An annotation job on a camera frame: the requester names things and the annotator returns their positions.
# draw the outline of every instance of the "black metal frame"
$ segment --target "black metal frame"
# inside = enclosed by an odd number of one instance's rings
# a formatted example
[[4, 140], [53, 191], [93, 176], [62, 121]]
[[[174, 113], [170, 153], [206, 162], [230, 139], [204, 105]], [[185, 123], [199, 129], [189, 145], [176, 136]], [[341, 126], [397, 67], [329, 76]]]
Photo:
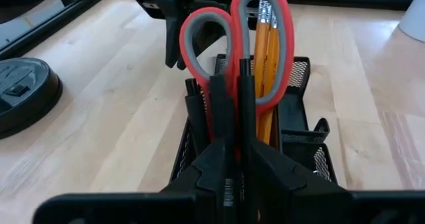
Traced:
[[[87, 11], [101, 0], [74, 0], [66, 7], [47, 19], [29, 32], [15, 39], [0, 49], [0, 60], [15, 58], [24, 55], [32, 48], [49, 38], [69, 22]], [[288, 0], [290, 3], [306, 5], [329, 5], [338, 7], [361, 7], [372, 9], [406, 10], [412, 0]]]

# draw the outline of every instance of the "scissors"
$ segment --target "scissors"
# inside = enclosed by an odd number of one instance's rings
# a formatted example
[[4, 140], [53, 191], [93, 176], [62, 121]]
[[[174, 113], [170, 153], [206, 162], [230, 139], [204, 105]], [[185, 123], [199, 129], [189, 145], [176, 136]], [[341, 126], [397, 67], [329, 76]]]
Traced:
[[[179, 36], [180, 51], [189, 72], [201, 86], [207, 103], [207, 122], [211, 131], [211, 109], [208, 96], [208, 74], [199, 64], [192, 46], [194, 34], [206, 22], [216, 22], [221, 25], [226, 33], [226, 60], [222, 74], [226, 79], [226, 87], [234, 98], [237, 94], [237, 77], [239, 76], [239, 61], [250, 58], [250, 39], [248, 17], [246, 8], [252, 0], [232, 0], [230, 14], [216, 7], [203, 7], [191, 13], [183, 23]], [[294, 60], [294, 26], [288, 2], [286, 0], [266, 0], [271, 4], [276, 14], [279, 33], [279, 59], [276, 76], [271, 91], [263, 97], [256, 98], [256, 115], [273, 108], [286, 91]]]

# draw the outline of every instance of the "black mesh organizer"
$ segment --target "black mesh organizer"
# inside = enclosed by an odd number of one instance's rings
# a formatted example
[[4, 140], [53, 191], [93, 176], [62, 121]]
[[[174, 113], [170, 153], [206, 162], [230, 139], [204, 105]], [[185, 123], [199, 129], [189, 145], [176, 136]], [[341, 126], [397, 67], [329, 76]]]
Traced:
[[[214, 72], [223, 68], [225, 55], [218, 55]], [[310, 62], [307, 57], [294, 57], [294, 66], [288, 89], [279, 103], [278, 115], [280, 151], [293, 158], [306, 168], [325, 179], [337, 182], [328, 149], [323, 142], [329, 133], [329, 125], [322, 118], [314, 131], [308, 131], [307, 117], [303, 105], [303, 95], [310, 74]], [[195, 160], [193, 141], [190, 135], [191, 125], [186, 122], [175, 159], [170, 181], [176, 179]]]

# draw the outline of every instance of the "wooden desk surface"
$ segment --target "wooden desk surface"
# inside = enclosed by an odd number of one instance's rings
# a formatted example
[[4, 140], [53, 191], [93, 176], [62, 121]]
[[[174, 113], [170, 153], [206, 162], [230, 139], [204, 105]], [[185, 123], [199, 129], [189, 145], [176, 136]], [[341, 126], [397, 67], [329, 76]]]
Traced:
[[[396, 28], [402, 13], [303, 5], [292, 12], [296, 55], [313, 63], [309, 125], [329, 121], [339, 183], [425, 187], [425, 44]], [[221, 39], [200, 60], [223, 47]], [[51, 65], [64, 94], [41, 121], [0, 140], [2, 223], [30, 223], [42, 201], [61, 193], [167, 184], [190, 75], [163, 64], [164, 21], [134, 0], [103, 0], [27, 56]]]

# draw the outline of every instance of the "black plastic holder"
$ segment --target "black plastic holder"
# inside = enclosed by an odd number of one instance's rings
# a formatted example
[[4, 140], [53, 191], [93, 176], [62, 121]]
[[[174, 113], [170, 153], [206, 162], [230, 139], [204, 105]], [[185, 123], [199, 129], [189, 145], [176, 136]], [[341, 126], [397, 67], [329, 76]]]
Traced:
[[[217, 56], [215, 74], [222, 70], [224, 59], [225, 55], [223, 54]], [[294, 57], [290, 83], [275, 113], [278, 117], [278, 124], [275, 127], [277, 129], [278, 147], [283, 154], [293, 158], [301, 165], [325, 179], [337, 183], [329, 151], [323, 143], [329, 133], [327, 120], [322, 118], [314, 131], [308, 131], [303, 95], [309, 76], [309, 59], [307, 57]], [[178, 178], [195, 158], [191, 125], [186, 122], [170, 181]]]

